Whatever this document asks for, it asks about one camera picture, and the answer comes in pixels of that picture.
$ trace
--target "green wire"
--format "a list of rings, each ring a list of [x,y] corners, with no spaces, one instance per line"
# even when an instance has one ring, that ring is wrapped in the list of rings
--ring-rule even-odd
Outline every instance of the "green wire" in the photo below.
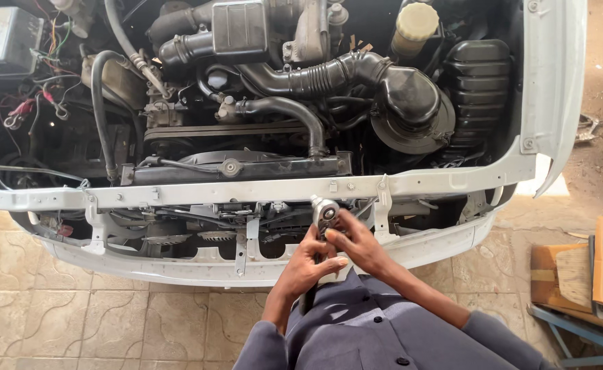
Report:
[[[56,54],[57,54],[57,52],[59,51],[59,48],[60,48],[62,45],[64,45],[64,42],[66,42],[66,40],[68,39],[68,36],[70,35],[70,26],[71,26],[70,22],[71,22],[71,21],[70,21],[70,16],[69,16],[69,17],[68,17],[68,31],[67,31],[67,33],[66,33],[66,37],[64,37],[64,39],[63,39],[63,40],[62,40],[62,41],[59,43],[59,45],[58,45],[57,47],[55,47],[55,50],[53,50],[53,51],[52,51],[52,54],[51,54],[51,55],[56,55]]]

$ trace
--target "bumper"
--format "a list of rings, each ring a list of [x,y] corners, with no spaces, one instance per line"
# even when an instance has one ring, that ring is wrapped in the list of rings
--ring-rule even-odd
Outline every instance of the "bumper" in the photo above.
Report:
[[[403,236],[384,244],[384,248],[395,261],[408,269],[455,256],[486,238],[495,215],[502,207],[504,205],[459,226]],[[248,244],[245,274],[238,276],[235,274],[235,261],[223,259],[217,248],[199,248],[193,259],[156,259],[125,256],[110,250],[103,255],[91,254],[79,246],[38,238],[56,258],[101,273],[165,284],[230,288],[273,286],[296,248],[296,245],[289,245],[281,258],[266,259],[258,253],[256,244]],[[338,278],[332,274],[321,282],[344,280],[351,266],[350,263],[343,269]]]

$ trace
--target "blue metal stand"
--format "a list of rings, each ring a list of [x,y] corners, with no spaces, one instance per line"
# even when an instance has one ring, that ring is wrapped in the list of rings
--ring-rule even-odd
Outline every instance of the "blue metal stand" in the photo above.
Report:
[[[532,316],[535,316],[538,319],[544,320],[550,326],[550,329],[553,331],[555,338],[559,342],[560,347],[564,351],[567,356],[566,359],[560,362],[562,367],[578,367],[578,366],[596,366],[603,365],[603,356],[594,356],[594,357],[581,357],[574,358],[571,356],[571,352],[567,348],[562,336],[557,331],[557,327],[570,331],[577,336],[581,336],[582,338],[587,339],[588,341],[594,342],[603,346],[603,333],[591,329],[590,327],[574,323],[572,321],[566,320],[560,315],[555,315],[554,313],[548,312],[544,309],[541,309],[535,305],[528,306],[528,313]]]

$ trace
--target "mechanic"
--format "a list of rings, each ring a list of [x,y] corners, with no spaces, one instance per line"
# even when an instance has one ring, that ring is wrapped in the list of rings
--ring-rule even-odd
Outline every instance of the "mechanic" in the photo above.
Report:
[[[233,370],[548,369],[501,321],[469,312],[397,264],[363,223],[341,209],[318,241],[313,225],[272,288]],[[321,286],[301,315],[297,298],[348,259],[344,282]],[[313,255],[328,258],[315,265]]]

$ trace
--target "ratchet wrench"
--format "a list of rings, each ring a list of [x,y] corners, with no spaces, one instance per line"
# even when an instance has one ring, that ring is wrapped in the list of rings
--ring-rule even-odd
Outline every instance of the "ratchet wrench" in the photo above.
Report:
[[[320,232],[320,241],[325,242],[326,237],[324,236],[324,232],[326,229],[332,229],[336,224],[340,206],[335,201],[318,196],[311,197],[311,204],[313,205],[313,223]],[[317,253],[315,253],[314,259],[315,264],[321,262],[320,255]],[[305,315],[313,308],[315,293],[317,293],[317,283],[299,298],[299,311],[301,315]]]

